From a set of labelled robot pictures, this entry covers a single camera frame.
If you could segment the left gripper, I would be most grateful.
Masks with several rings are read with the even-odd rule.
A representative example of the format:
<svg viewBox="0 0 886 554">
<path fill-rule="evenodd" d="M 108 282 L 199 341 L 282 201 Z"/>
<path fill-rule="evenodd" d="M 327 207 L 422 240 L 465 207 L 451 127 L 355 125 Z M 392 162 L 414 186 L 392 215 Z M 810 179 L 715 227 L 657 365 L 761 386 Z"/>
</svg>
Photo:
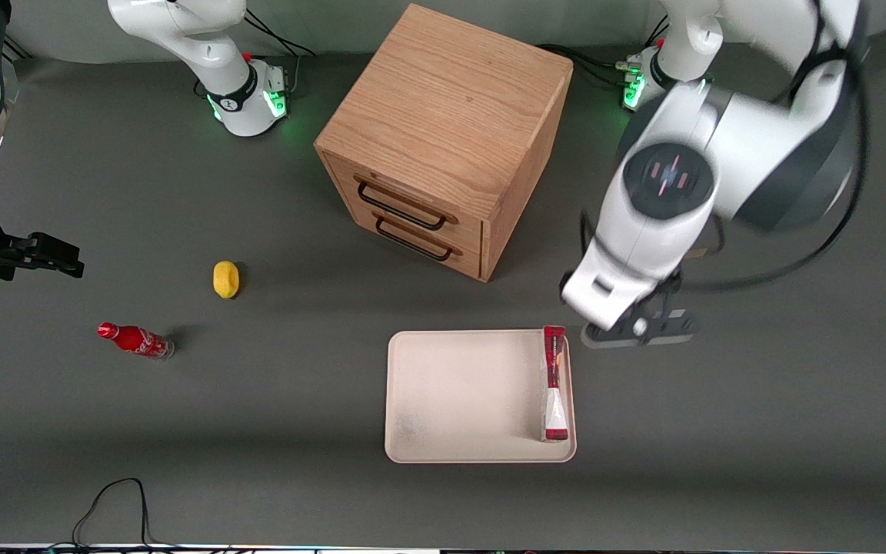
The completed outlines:
<svg viewBox="0 0 886 554">
<path fill-rule="evenodd" d="M 561 281 L 561 300 L 608 338 L 651 338 L 655 323 L 681 322 L 672 302 L 683 281 L 680 239 L 656 231 L 583 231 L 581 260 Z M 661 298 L 657 316 L 649 302 Z"/>
</svg>

